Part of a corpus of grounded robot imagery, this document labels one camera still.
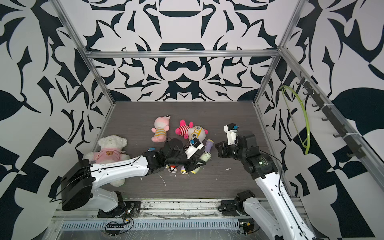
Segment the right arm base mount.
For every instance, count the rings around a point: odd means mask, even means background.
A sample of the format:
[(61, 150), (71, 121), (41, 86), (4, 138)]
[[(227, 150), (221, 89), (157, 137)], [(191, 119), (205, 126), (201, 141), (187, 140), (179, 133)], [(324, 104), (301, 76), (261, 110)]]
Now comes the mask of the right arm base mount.
[(243, 191), (238, 193), (233, 200), (222, 200), (218, 211), (225, 217), (247, 216), (243, 203), (245, 200), (255, 197), (256, 195), (252, 191)]

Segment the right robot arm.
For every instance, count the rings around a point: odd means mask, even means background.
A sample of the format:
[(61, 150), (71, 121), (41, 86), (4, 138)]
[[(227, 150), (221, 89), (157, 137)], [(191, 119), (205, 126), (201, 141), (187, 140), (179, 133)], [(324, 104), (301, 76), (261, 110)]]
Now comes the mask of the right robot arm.
[(270, 204), (269, 213), (251, 191), (237, 194), (234, 208), (239, 216), (249, 216), (270, 240), (315, 240), (289, 197), (271, 156), (260, 151), (254, 134), (238, 135), (236, 125), (225, 126), (227, 140), (215, 145), (218, 156), (242, 163)]

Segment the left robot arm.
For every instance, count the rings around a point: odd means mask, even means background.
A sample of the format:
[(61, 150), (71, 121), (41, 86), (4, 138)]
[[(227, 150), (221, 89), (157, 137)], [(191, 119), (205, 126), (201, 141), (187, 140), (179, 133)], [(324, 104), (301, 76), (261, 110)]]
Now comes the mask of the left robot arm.
[(147, 151), (131, 160), (109, 164), (90, 164), (88, 160), (81, 160), (61, 180), (62, 210), (90, 208), (108, 213), (122, 209), (125, 204), (121, 194), (104, 190), (104, 185), (157, 174), (166, 166), (184, 166), (186, 172), (195, 170), (206, 164), (200, 160), (203, 147), (198, 139), (187, 145), (179, 139), (171, 139), (161, 149)]

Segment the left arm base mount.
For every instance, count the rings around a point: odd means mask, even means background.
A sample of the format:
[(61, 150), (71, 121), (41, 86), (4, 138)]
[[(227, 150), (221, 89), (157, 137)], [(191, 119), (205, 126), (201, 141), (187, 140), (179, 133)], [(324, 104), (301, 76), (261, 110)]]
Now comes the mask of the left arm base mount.
[(118, 197), (118, 206), (109, 211), (104, 212), (99, 210), (97, 217), (106, 219), (106, 218), (128, 218), (128, 217), (138, 217), (141, 212), (141, 201), (124, 201), (122, 194), (119, 191), (115, 191)]

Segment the red flashlight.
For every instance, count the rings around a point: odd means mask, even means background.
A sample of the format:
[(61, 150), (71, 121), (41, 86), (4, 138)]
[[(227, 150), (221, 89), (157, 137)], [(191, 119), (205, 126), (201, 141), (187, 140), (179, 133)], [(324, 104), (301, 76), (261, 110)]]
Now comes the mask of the red flashlight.
[(177, 168), (168, 167), (168, 171), (169, 171), (170, 173), (175, 174), (175, 173), (177, 173)]

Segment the light green flashlight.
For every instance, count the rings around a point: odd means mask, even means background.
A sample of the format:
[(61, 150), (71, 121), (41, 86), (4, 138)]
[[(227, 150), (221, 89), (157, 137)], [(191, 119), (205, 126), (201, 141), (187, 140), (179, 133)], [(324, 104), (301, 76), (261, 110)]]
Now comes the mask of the light green flashlight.
[(204, 152), (199, 158), (200, 162), (198, 164), (198, 167), (196, 169), (192, 170), (191, 172), (193, 174), (197, 174), (199, 172), (199, 170), (201, 169), (201, 166), (204, 166), (206, 164), (206, 162), (211, 159), (211, 156), (212, 156), (211, 153)]

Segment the purple flashlight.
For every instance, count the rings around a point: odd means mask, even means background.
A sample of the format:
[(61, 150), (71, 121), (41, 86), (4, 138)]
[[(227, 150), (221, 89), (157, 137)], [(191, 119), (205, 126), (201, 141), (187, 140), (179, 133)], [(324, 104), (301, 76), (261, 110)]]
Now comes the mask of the purple flashlight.
[(214, 146), (214, 141), (208, 139), (208, 140), (206, 141), (205, 152), (210, 153), (211, 150), (212, 150), (212, 148), (213, 148), (213, 146)]
[(188, 174), (189, 174), (189, 173), (186, 171), (186, 169), (185, 169), (184, 166), (181, 167), (180, 173), (181, 173), (182, 175), (188, 175)]

